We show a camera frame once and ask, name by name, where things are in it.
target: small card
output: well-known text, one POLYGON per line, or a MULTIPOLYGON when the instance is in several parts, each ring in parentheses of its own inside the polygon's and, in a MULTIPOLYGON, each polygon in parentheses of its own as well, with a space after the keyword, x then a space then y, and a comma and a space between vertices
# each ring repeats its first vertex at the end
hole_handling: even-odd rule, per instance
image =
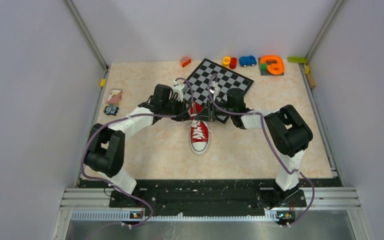
POLYGON ((111 89, 109 91, 108 99, 106 100, 107 104, 118 105, 122 100, 123 90, 121 89, 111 89))

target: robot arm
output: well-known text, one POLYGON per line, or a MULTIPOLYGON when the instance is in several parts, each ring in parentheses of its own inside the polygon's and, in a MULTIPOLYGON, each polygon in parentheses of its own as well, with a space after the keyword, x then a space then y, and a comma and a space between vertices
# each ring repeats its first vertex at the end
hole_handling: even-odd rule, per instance
MULTIPOLYGON (((175 81, 173 88, 158 84, 155 86, 154 94, 148 101, 139 104, 124 121, 115 122, 104 128, 93 139, 84 163, 91 169, 97 171, 103 178, 111 181, 114 185, 131 194, 136 186, 136 181, 123 168, 125 142, 140 130, 155 124, 161 117, 157 115, 172 115, 175 121, 184 121, 190 118, 189 114, 183 114, 186 101, 183 100, 184 93, 188 90, 185 84, 175 81)), ((90 135, 92 136, 102 124, 95 124, 90 135)))
POLYGON ((277 111, 255 111, 246 107, 242 91, 238 88, 229 89, 226 95, 227 101, 216 101, 219 107, 227 112, 247 113, 247 115, 225 113, 210 102, 195 119, 213 122, 217 116, 229 116, 237 128, 261 129, 263 127, 261 117, 255 114, 261 113, 264 116, 265 127, 269 130, 274 145, 280 152, 278 156, 284 165, 279 166, 275 191, 278 192, 280 200, 287 199, 298 191, 298 171, 304 152, 313 139, 312 131, 292 105, 286 105, 277 111))

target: green block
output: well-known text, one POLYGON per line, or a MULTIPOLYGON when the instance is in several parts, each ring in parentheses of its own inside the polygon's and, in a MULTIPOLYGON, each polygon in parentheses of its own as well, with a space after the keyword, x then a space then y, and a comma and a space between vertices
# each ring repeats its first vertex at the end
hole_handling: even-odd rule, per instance
POLYGON ((263 64, 260 64, 260 69, 262 71, 266 71, 267 70, 267 64, 263 63, 263 64))
POLYGON ((296 56, 288 57, 287 61, 290 63, 297 63, 297 64, 306 64, 307 63, 307 59, 305 57, 296 57, 296 56))

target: small blue toy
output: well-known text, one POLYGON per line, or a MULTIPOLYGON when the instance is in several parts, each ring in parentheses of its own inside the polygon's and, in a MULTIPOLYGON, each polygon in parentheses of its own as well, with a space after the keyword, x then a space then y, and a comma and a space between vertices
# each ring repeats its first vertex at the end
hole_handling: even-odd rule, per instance
POLYGON ((113 106, 113 105, 109 105, 109 106, 106 106, 104 109, 103 109, 103 112, 106 114, 106 115, 117 115, 117 112, 119 111, 119 107, 118 106, 113 106))
POLYGON ((254 56, 243 56, 239 58, 239 64, 241 67, 246 68, 247 66, 254 67, 257 64, 257 60, 254 56))

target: metal floor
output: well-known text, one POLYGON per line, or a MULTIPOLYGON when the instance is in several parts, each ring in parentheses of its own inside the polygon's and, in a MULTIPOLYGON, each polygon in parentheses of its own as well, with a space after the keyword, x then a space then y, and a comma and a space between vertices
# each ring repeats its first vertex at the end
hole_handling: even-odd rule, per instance
MULTIPOLYGON (((84 240, 108 221, 72 220, 66 240, 84 240)), ((206 222, 154 221, 129 230, 120 225, 109 226, 90 240, 354 240, 346 210, 310 211, 299 225, 280 228, 274 222, 206 222)))

